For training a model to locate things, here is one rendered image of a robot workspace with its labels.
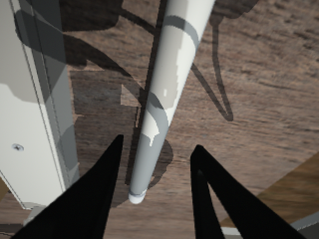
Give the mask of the grey and white long tube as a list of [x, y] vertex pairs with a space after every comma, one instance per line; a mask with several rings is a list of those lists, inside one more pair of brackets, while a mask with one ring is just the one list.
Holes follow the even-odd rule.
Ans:
[[128, 199], [141, 203], [215, 0], [167, 0]]

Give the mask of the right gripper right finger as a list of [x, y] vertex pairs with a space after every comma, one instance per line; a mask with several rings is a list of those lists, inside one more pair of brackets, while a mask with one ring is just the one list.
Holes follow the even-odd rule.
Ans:
[[225, 239], [208, 184], [243, 239], [306, 239], [199, 144], [190, 156], [190, 180], [195, 239]]

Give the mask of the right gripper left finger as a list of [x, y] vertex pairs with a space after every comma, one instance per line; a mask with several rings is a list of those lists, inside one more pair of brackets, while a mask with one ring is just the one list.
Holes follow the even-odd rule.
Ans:
[[117, 135], [88, 172], [10, 239], [103, 239], [123, 141], [124, 135]]

